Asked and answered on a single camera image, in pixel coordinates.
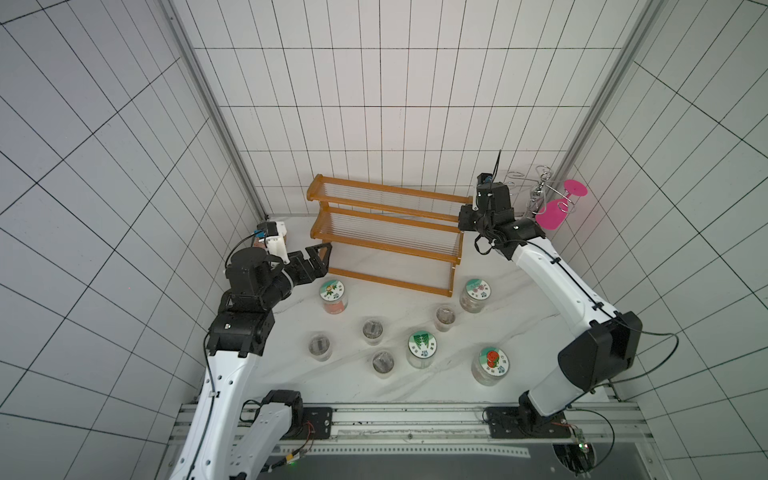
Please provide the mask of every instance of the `white tiled wall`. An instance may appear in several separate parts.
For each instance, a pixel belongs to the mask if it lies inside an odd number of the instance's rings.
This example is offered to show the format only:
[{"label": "white tiled wall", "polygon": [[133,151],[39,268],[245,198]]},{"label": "white tiled wall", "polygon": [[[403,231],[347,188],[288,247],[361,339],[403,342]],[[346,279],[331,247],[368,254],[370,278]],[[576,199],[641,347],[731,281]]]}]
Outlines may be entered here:
[{"label": "white tiled wall", "polygon": [[255,228],[153,0],[0,2],[2,477],[154,478]]},{"label": "white tiled wall", "polygon": [[[553,240],[646,330],[680,337],[616,385],[674,478],[768,472],[765,3],[668,3],[571,172],[591,195]],[[623,377],[658,365],[660,340],[642,336]]]},{"label": "white tiled wall", "polygon": [[467,195],[499,150],[556,167],[644,2],[174,4],[264,207],[307,214],[317,174]]}]

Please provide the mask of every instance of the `black mounting plate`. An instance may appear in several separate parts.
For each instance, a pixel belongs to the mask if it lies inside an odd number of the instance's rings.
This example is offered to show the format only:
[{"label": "black mounting plate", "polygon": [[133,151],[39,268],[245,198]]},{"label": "black mounting plate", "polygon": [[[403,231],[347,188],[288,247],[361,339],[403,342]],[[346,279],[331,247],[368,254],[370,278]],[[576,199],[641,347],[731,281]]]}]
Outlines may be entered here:
[{"label": "black mounting plate", "polygon": [[492,439],[569,439],[571,430],[563,425],[553,425],[565,420],[562,412],[551,417],[551,422],[532,432],[520,430],[518,426],[518,407],[488,407],[483,411],[483,419],[491,429]]},{"label": "black mounting plate", "polygon": [[309,435],[309,427],[312,424],[315,429],[315,440],[326,440],[331,436],[331,424],[333,423],[333,409],[330,407],[304,407],[301,430],[295,436],[283,437],[283,440],[306,439]]}]

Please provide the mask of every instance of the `green leaf sticker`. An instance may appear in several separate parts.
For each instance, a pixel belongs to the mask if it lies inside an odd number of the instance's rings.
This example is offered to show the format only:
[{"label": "green leaf sticker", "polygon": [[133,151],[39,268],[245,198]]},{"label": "green leaf sticker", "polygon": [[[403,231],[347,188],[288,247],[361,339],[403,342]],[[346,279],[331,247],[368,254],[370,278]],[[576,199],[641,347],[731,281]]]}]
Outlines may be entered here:
[{"label": "green leaf sticker", "polygon": [[424,346],[427,346],[427,343],[429,342],[429,334],[428,333],[422,333],[421,335],[414,335],[413,341],[416,342],[416,346],[419,348]]}]

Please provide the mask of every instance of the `metal track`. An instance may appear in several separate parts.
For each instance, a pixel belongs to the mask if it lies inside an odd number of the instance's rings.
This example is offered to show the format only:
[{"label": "metal track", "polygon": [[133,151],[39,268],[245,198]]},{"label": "metal track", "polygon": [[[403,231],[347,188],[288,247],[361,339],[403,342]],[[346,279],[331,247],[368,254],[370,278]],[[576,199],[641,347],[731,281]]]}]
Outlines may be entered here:
[{"label": "metal track", "polygon": [[[306,405],[307,407],[330,407],[333,409],[330,438],[316,440],[313,453],[345,454],[349,448],[377,449],[393,445],[432,447],[442,449],[430,453],[454,452],[443,448],[471,449],[499,445],[522,445],[531,443],[562,443],[563,439],[492,439],[488,425],[483,421],[483,410],[489,406],[504,406],[489,403],[440,403],[440,404],[326,404]],[[195,404],[181,406],[169,445],[183,445],[194,416]],[[640,409],[633,402],[608,402],[578,404],[578,408],[595,410],[605,415],[614,427],[616,442],[646,442],[650,438],[648,428]],[[253,418],[255,408],[247,406],[243,418]],[[589,442],[610,442],[611,430],[606,422],[591,412],[570,410],[565,412],[568,423],[578,426]],[[249,424],[241,422],[235,431],[233,444],[243,437]],[[296,448],[301,440],[283,440],[276,452]],[[358,450],[357,453],[391,453],[386,450]]]}]

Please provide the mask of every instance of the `clear plastic container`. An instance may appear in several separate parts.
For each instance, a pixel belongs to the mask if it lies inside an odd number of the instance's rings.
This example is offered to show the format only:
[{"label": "clear plastic container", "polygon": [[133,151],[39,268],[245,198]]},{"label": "clear plastic container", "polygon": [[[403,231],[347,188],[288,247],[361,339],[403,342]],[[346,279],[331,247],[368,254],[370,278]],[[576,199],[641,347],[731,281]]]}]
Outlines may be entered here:
[{"label": "clear plastic container", "polygon": [[467,282],[462,290],[458,303],[470,313],[478,313],[488,302],[491,296],[491,286],[488,282],[479,278],[473,278]]},{"label": "clear plastic container", "polygon": [[320,299],[326,312],[336,314],[346,309],[347,295],[340,280],[328,280],[320,287]]},{"label": "clear plastic container", "polygon": [[437,339],[426,330],[419,330],[408,337],[408,363],[417,369],[425,369],[432,364],[437,352]]},{"label": "clear plastic container", "polygon": [[395,357],[388,350],[378,351],[373,354],[371,366],[378,377],[385,379],[395,369]]},{"label": "clear plastic container", "polygon": [[441,332],[447,332],[456,321],[456,314],[448,305],[441,305],[435,312],[435,328]]},{"label": "clear plastic container", "polygon": [[331,341],[322,333],[310,339],[310,355],[318,362],[325,362],[331,357]]},{"label": "clear plastic container", "polygon": [[472,376],[482,385],[492,386],[507,375],[509,359],[494,346],[486,346],[472,358]]},{"label": "clear plastic container", "polygon": [[362,337],[369,345],[379,345],[384,338],[384,326],[377,318],[367,319],[362,325]]}]

